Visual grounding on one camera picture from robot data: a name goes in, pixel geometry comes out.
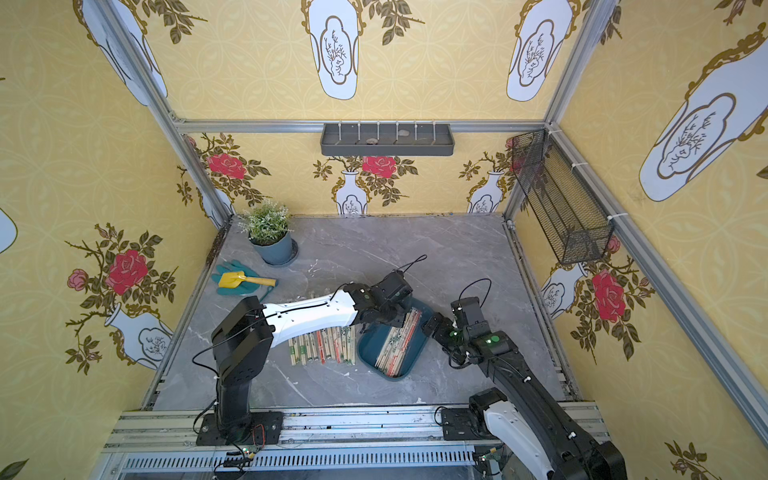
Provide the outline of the red striped chopsticks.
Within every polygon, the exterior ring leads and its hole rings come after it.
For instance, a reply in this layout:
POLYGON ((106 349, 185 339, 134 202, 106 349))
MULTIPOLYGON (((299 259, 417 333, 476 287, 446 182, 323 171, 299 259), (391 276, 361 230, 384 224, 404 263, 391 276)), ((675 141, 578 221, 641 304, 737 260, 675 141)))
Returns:
POLYGON ((315 338, 316 338, 316 343, 317 343, 318 358, 319 358, 319 360, 321 361, 322 364, 325 364, 326 363, 327 355, 326 355, 326 350, 325 350, 325 340, 323 338, 323 331, 322 330, 316 331, 315 332, 315 338))

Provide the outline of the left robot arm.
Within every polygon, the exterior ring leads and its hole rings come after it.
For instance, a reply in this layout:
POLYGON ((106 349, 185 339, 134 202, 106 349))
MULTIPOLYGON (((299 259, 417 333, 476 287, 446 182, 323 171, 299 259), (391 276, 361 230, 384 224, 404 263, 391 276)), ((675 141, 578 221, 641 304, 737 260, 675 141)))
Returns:
POLYGON ((292 303, 241 300, 211 336, 216 370, 214 418, 221 436, 239 440, 252 428, 251 381, 272 348, 304 334, 335 327, 401 327, 413 289, 395 272, 374 285, 349 282, 334 293, 292 303))

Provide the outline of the green label chopsticks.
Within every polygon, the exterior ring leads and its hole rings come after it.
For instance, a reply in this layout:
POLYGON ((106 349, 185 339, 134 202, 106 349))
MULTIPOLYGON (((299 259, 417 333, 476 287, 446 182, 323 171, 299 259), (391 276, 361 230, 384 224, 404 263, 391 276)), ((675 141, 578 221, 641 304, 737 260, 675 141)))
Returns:
POLYGON ((333 342, 333 349, 334 349, 334 356, 336 358, 336 361, 341 364, 343 361, 343 346, 342 346, 342 338, 340 335, 340 329, 338 327, 333 327, 331 329, 331 340, 333 342))

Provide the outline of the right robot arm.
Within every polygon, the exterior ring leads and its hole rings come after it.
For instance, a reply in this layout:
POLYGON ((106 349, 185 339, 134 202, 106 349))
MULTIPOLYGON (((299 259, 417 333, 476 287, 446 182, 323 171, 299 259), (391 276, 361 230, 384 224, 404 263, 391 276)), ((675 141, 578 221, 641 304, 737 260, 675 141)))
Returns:
POLYGON ((437 313, 423 327, 450 360, 478 366, 500 396, 479 407, 489 434, 537 479, 626 479, 623 455, 598 442, 550 395, 510 337, 486 321, 455 328, 437 313))

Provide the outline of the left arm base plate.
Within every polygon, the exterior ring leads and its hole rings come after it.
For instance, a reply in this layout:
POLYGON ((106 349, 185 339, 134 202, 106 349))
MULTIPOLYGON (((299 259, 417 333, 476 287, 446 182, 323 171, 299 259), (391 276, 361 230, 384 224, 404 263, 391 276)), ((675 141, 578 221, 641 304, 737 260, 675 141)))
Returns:
POLYGON ((225 432, 217 426, 213 413, 203 416, 197 434, 197 446, 256 446, 276 445, 283 427, 284 414, 280 411, 252 412, 244 424, 225 432))

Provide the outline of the green tip chopsticks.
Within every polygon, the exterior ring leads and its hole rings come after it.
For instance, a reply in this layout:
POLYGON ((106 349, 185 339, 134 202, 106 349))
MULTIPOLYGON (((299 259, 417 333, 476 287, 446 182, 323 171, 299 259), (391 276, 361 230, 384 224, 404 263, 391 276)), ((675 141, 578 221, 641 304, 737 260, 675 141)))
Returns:
POLYGON ((356 364, 356 331, 353 326, 347 328, 347 350, 348 361, 351 365, 356 364))

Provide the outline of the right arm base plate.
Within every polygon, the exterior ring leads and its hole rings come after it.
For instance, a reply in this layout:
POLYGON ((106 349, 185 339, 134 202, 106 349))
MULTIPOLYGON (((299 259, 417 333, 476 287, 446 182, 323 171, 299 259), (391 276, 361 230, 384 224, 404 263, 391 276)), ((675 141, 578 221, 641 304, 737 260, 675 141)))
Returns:
POLYGON ((470 408, 448 408, 438 406, 433 420, 442 429, 442 436, 447 441, 492 440, 494 436, 487 430, 480 416, 470 408))

